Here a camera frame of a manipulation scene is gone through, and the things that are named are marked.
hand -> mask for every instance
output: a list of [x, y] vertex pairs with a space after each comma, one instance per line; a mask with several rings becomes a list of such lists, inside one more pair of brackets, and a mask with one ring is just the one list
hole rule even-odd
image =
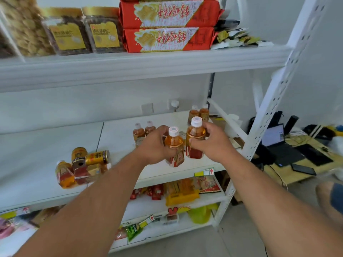
[[207, 140], [190, 138], [192, 148], [202, 151], [209, 159], [219, 163], [222, 163], [230, 153], [236, 152], [229, 137], [219, 126], [209, 122], [202, 122], [202, 125], [210, 136]]
[[162, 137], [168, 134], [169, 127], [161, 125], [156, 130], [149, 133], [142, 144], [134, 150], [141, 157], [141, 160], [148, 164], [156, 164], [160, 161], [176, 155], [177, 149], [165, 147]]

power outlet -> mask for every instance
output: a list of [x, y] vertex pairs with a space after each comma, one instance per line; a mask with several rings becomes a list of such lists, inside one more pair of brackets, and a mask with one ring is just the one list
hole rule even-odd
[[150, 115], [154, 112], [154, 107], [152, 103], [142, 104], [141, 108], [143, 115]]
[[175, 108], [174, 107], [172, 107], [172, 101], [173, 100], [178, 100], [179, 102], [180, 102], [180, 99], [179, 98], [171, 98], [171, 99], [168, 99], [168, 105], [167, 105], [167, 108], [168, 108], [168, 110], [169, 111], [171, 111], [171, 110], [174, 110]]

forearm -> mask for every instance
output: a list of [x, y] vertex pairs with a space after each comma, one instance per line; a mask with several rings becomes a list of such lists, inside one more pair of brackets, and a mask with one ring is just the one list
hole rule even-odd
[[224, 160], [272, 256], [341, 256], [342, 234], [236, 152]]
[[144, 167], [136, 151], [124, 157], [44, 223], [15, 256], [106, 256]]

person's leg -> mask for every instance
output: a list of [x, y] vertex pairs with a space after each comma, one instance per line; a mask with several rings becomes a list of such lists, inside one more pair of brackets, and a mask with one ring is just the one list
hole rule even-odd
[[317, 185], [315, 192], [324, 213], [343, 228], [343, 185], [326, 181]]

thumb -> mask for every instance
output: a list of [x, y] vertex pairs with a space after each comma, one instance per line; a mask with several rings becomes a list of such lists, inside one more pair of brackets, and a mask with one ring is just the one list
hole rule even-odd
[[176, 148], [170, 148], [169, 146], [165, 146], [163, 149], [163, 155], [165, 156], [165, 158], [175, 157], [176, 153]]
[[200, 151], [204, 151], [205, 145], [204, 140], [198, 140], [195, 138], [190, 138], [189, 143], [191, 144], [191, 147]]

